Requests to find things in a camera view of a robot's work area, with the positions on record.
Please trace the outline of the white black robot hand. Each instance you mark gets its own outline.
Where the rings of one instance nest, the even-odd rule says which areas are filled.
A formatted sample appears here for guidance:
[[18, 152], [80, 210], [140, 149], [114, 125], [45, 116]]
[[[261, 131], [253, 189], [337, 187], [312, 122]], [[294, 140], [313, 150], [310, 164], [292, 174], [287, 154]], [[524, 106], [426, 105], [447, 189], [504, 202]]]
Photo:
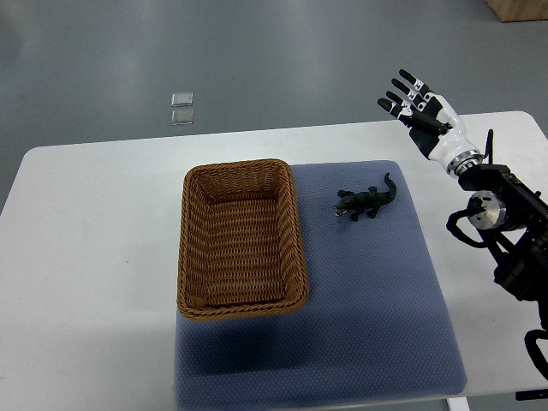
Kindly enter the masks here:
[[378, 105], [408, 128], [409, 137], [426, 159], [441, 164], [453, 178], [482, 162], [462, 119], [442, 95], [405, 69], [391, 84], [400, 94], [387, 91]]

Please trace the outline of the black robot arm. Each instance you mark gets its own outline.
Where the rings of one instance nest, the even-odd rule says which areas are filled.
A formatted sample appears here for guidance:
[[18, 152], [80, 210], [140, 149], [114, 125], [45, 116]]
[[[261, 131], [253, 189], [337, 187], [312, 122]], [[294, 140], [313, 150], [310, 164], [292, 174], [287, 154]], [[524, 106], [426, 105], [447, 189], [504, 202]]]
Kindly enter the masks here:
[[457, 165], [458, 183], [471, 191], [465, 209], [450, 214], [446, 228], [459, 241], [487, 249], [497, 263], [494, 282], [518, 301], [538, 303], [540, 328], [524, 337], [535, 368], [547, 376], [547, 358], [538, 345], [547, 339], [547, 204], [508, 166], [493, 163], [494, 132], [485, 153]]

